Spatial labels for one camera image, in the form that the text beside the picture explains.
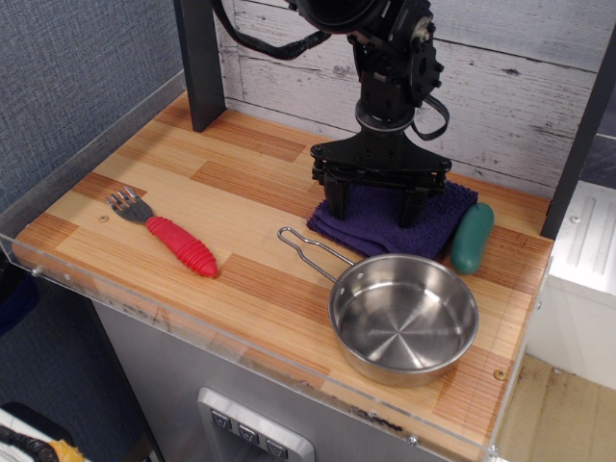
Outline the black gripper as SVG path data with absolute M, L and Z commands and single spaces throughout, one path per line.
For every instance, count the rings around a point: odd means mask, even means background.
M 360 132 L 338 141 L 316 144 L 313 178 L 324 185 L 331 215 L 347 218 L 352 184 L 406 190 L 400 201 L 400 227 L 411 226 L 420 215 L 428 194 L 443 193 L 451 161 L 414 144 L 405 130 L 414 115 L 384 119 L 357 113 Z

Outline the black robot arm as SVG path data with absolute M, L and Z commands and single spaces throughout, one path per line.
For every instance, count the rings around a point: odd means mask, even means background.
M 344 35 L 353 47 L 360 81 L 353 137 L 312 147 L 312 174 L 324 188 L 333 216 L 347 216 L 349 188 L 399 190 L 399 224 L 410 226 L 425 202 L 442 193 L 449 159 L 406 135 L 423 104 L 443 118 L 447 108 L 431 93 L 443 66 L 433 44 L 435 25 L 427 1 L 292 1 L 290 7 L 319 31 Z

